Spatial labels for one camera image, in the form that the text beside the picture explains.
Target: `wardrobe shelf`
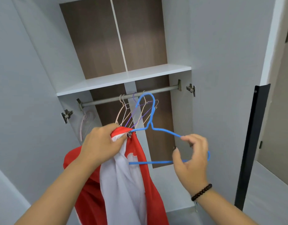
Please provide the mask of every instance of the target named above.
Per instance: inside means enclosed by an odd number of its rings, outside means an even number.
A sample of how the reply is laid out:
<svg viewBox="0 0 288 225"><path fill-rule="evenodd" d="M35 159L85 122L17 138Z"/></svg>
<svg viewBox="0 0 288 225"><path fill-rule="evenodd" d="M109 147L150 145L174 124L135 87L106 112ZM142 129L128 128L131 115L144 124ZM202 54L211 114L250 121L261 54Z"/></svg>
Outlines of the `wardrobe shelf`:
<svg viewBox="0 0 288 225"><path fill-rule="evenodd" d="M67 95L80 91L91 90L100 87L107 87L116 84L127 83L136 80L142 80L152 78L156 76L169 75L176 72L184 72L191 70L190 66L164 64L138 70L132 70L128 72L116 73L107 76L96 77L93 79L83 80L76 83L62 91L56 93L57 96Z"/></svg>

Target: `brown wood grain panel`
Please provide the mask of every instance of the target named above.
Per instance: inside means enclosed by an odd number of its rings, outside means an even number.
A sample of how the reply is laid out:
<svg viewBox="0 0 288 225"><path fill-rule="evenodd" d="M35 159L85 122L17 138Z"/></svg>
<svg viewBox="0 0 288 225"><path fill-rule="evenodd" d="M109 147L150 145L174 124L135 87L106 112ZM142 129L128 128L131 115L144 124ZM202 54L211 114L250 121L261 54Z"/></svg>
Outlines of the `brown wood grain panel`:
<svg viewBox="0 0 288 225"><path fill-rule="evenodd" d="M60 4L85 78L125 72L110 0Z"/></svg>
<svg viewBox="0 0 288 225"><path fill-rule="evenodd" d="M154 78L138 80L135 82L137 91L153 90L169 86L169 76L158 76ZM155 99L159 100L157 109L153 115L153 125L156 128L164 128L174 132L171 95L169 91L154 94ZM143 114L149 110L151 105L146 105ZM173 147L175 146L174 136L161 131L154 131L150 127L146 130L150 156L152 161L172 160ZM165 166L165 164L154 164L153 168Z"/></svg>
<svg viewBox="0 0 288 225"><path fill-rule="evenodd" d="M115 97L119 95L126 94L124 84L112 85L108 87L102 87L90 90L93 100L100 100L100 99L108 99L111 97ZM110 123L114 123L116 121L116 117L119 113L119 110L122 107L122 103L120 101L109 102L105 104L96 105L98 116L101 120L102 125L107 125ZM125 109L122 110L119 116L119 123L123 121Z"/></svg>
<svg viewBox="0 0 288 225"><path fill-rule="evenodd" d="M127 69L167 64L162 0L113 0Z"/></svg>

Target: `metal hanging rod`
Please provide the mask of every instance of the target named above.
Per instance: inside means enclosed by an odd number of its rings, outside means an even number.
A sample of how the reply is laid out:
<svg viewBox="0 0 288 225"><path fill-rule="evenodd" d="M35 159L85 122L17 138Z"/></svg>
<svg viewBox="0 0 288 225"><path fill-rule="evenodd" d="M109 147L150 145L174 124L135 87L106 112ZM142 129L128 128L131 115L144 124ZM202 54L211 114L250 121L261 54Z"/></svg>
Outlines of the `metal hanging rod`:
<svg viewBox="0 0 288 225"><path fill-rule="evenodd" d="M181 80L178 80L178 84L174 85L174 86L170 86L170 87L163 87L163 88L158 88L155 90L150 90L150 91L145 91L145 92L150 92L151 94L155 94L155 93L160 93L160 92L164 92L164 91L171 91L171 90L179 90L181 91ZM133 96L134 97L139 97L143 94L143 92L137 92L135 94L129 94L129 95L124 95L124 99L130 99ZM96 100L93 102L86 102L83 103L81 102L79 99L77 99L81 109L86 107L86 106L93 106L93 105L98 105L98 104L103 104L103 103L108 103L108 102L114 102L114 101L119 101L119 96L113 97L113 98L108 98L108 99L103 99L103 100Z"/></svg>

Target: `door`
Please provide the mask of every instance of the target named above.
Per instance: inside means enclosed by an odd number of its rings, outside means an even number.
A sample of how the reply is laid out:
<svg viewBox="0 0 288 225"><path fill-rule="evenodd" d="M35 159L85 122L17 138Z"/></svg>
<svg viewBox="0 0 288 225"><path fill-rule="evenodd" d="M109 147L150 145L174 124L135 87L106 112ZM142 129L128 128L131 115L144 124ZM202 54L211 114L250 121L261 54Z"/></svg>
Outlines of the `door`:
<svg viewBox="0 0 288 225"><path fill-rule="evenodd" d="M288 185L288 42L262 142L258 161Z"/></svg>
<svg viewBox="0 0 288 225"><path fill-rule="evenodd" d="M80 144L12 0L0 0L0 170L29 203ZM73 218L68 224L78 224Z"/></svg>

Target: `bracelet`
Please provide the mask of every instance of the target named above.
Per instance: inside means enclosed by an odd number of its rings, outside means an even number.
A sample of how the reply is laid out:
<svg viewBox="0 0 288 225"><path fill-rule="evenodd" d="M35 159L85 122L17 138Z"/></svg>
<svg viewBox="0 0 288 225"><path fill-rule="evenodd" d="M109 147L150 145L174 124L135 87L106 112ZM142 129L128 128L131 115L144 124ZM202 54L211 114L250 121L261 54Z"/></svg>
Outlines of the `bracelet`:
<svg viewBox="0 0 288 225"><path fill-rule="evenodd" d="M201 190L199 193L196 193L191 199L192 201L195 201L198 197L200 197L202 194L204 194L206 191L208 191L210 188L212 188L212 184L208 184L203 190Z"/></svg>

